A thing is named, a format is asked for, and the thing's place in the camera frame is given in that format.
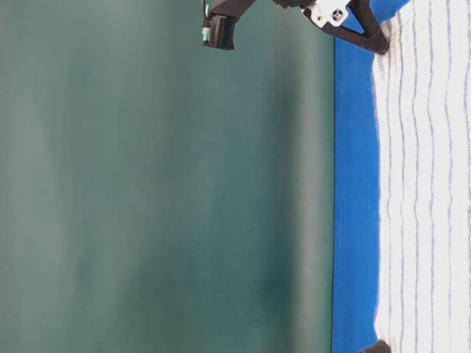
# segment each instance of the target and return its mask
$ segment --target striped towel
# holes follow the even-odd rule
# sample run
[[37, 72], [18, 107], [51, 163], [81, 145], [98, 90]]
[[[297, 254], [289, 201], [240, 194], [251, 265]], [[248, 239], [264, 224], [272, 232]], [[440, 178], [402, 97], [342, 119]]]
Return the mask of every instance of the striped towel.
[[471, 352], [471, 14], [415, 0], [383, 24], [375, 331], [393, 352]]

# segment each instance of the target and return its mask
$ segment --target green wall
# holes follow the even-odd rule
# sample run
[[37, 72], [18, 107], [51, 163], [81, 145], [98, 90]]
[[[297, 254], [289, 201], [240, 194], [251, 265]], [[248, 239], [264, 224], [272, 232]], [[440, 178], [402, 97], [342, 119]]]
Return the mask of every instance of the green wall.
[[260, 0], [0, 0], [0, 351], [328, 352], [333, 41]]

